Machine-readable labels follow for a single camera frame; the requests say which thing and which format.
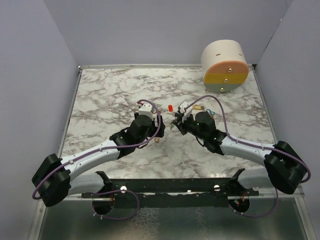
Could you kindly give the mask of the solid red key tag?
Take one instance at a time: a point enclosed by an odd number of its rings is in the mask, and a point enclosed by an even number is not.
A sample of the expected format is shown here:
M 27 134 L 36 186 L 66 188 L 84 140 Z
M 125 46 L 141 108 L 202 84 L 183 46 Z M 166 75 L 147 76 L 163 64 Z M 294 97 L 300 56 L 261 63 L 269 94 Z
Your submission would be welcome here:
M 169 110 L 170 112 L 173 112 L 173 110 L 174 110 L 174 109 L 173 109 L 173 106 L 172 106 L 172 105 L 169 105 L 169 106 L 168 106 L 168 110 Z

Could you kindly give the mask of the yellow key tag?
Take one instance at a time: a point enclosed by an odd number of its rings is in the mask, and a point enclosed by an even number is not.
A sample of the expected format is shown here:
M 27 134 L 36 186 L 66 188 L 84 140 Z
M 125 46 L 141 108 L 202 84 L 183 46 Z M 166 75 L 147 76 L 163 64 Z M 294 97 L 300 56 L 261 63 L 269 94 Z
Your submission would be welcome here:
M 205 110 L 205 107 L 204 107 L 204 106 L 197 105 L 197 104 L 195 104 L 195 105 L 193 106 L 193 108 L 194 108 L 195 110 L 199 110 L 199 111 L 204 111 L 204 110 Z

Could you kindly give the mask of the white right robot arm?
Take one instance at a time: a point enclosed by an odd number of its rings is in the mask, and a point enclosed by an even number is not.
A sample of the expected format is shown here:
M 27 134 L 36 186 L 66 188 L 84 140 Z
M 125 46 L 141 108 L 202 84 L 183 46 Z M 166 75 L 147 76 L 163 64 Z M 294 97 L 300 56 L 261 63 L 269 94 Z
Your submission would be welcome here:
M 180 133 L 201 139 L 211 153 L 239 157 L 260 165 L 260 168 L 242 170 L 235 175 L 229 189 L 236 196 L 247 189 L 272 187 L 292 195 L 307 173 L 304 162 L 285 141 L 272 145 L 228 136 L 216 128 L 215 120 L 204 111 L 196 115 L 176 112 L 174 116 L 172 124 Z

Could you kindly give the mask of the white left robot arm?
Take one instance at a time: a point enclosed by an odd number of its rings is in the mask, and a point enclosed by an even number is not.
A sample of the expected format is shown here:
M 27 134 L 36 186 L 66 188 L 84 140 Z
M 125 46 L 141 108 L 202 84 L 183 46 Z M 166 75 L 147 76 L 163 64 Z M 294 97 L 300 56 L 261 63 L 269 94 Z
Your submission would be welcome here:
M 48 155 L 31 179 L 35 186 L 32 198 L 42 200 L 46 207 L 57 205 L 71 194 L 71 182 L 78 176 L 103 163 L 132 154 L 155 137 L 162 138 L 164 130 L 160 114 L 151 119 L 137 113 L 129 127 L 114 133 L 98 146 L 62 158 L 55 153 Z

